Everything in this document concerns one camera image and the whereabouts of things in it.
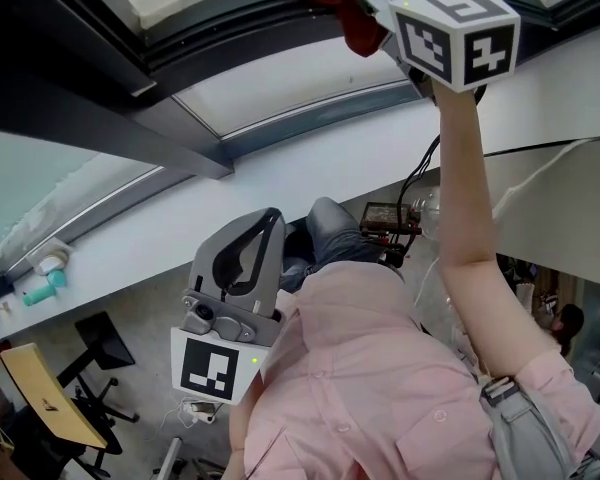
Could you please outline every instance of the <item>glass roof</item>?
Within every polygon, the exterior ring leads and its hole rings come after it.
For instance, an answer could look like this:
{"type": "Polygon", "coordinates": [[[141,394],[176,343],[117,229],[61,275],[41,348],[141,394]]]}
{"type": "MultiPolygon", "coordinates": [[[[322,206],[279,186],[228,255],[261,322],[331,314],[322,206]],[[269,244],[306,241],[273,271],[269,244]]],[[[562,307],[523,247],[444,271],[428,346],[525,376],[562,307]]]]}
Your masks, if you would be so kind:
{"type": "Polygon", "coordinates": [[[336,38],[249,62],[178,97],[222,137],[317,101],[401,80],[405,76],[386,53],[363,58],[336,38]]]}

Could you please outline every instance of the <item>window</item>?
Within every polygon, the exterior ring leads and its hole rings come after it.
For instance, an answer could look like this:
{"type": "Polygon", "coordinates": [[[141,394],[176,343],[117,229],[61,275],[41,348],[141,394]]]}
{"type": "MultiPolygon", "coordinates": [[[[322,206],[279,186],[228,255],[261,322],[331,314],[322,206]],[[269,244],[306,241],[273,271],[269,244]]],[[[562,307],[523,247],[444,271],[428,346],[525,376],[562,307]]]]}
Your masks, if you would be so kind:
{"type": "Polygon", "coordinates": [[[178,97],[222,138],[308,104],[392,82],[405,82],[405,76],[387,54],[365,59],[337,38],[249,62],[178,97]]]}
{"type": "Polygon", "coordinates": [[[0,133],[0,272],[85,208],[154,167],[0,133]]]}

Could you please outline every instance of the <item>floor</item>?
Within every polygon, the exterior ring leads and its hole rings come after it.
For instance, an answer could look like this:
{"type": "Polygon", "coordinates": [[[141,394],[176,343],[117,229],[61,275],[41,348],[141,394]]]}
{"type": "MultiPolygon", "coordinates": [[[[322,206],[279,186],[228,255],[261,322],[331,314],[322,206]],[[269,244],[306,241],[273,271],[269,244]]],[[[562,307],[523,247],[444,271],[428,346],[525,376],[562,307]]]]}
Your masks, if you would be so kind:
{"type": "MultiPolygon", "coordinates": [[[[397,190],[396,186],[385,187],[349,201],[345,206],[359,219],[367,201],[393,202],[397,190]]],[[[436,256],[437,244],[419,238],[411,249],[410,257],[405,260],[402,273],[414,299],[436,256]]],[[[141,418],[135,425],[119,420],[116,422],[114,432],[124,453],[107,456],[103,463],[103,468],[114,479],[149,479],[152,470],[160,466],[175,436],[184,441],[180,453],[183,458],[205,457],[221,464],[228,460],[226,406],[220,409],[214,424],[197,423],[189,429],[184,427],[177,418],[177,412],[173,411],[183,394],[171,389],[169,333],[171,327],[179,326],[184,316],[180,297],[187,285],[189,269],[190,265],[182,265],[11,338],[14,345],[36,342],[52,370],[59,372],[85,349],[74,322],[101,311],[109,314],[136,364],[110,372],[103,372],[92,365],[87,372],[88,382],[100,389],[109,374],[117,377],[120,385],[112,388],[107,402],[126,411],[137,412],[141,418]]],[[[436,277],[434,269],[425,286],[420,309],[444,305],[445,296],[436,277]]],[[[190,418],[186,419],[184,413],[182,419],[187,423],[191,421],[190,418]]],[[[195,478],[190,465],[180,478],[195,478]]]]}

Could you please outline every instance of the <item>electronic device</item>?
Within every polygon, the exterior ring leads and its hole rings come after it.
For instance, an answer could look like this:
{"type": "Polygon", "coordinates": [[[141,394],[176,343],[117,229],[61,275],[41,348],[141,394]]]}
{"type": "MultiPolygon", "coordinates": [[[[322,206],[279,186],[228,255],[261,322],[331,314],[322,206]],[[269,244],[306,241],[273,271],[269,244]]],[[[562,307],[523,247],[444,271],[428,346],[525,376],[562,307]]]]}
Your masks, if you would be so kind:
{"type": "Polygon", "coordinates": [[[284,238],[280,210],[266,208],[235,219],[202,243],[182,298],[186,316],[171,329],[174,388],[215,402],[240,402],[284,324],[275,308],[284,238]],[[251,244],[257,252],[245,273],[241,255],[251,244]]]}
{"type": "Polygon", "coordinates": [[[414,211],[410,204],[402,205],[402,222],[404,226],[398,229],[397,208],[394,203],[370,202],[365,206],[360,231],[364,236],[387,236],[392,233],[402,235],[420,234],[420,212],[414,211]]]}

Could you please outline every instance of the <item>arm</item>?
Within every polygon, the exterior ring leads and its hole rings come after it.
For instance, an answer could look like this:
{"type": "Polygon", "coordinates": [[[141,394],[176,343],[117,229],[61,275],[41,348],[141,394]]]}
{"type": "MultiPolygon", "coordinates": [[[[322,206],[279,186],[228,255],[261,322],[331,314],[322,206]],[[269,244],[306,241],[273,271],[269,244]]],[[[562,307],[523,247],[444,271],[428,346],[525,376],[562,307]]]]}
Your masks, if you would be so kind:
{"type": "Polygon", "coordinates": [[[264,391],[262,377],[258,373],[251,386],[238,405],[229,410],[229,441],[231,457],[222,480],[241,480],[244,478],[244,444],[249,429],[249,419],[258,399],[264,391]]]}
{"type": "Polygon", "coordinates": [[[471,93],[434,81],[440,109],[440,274],[480,359],[494,377],[515,376],[552,349],[496,263],[496,230],[471,93]]]}

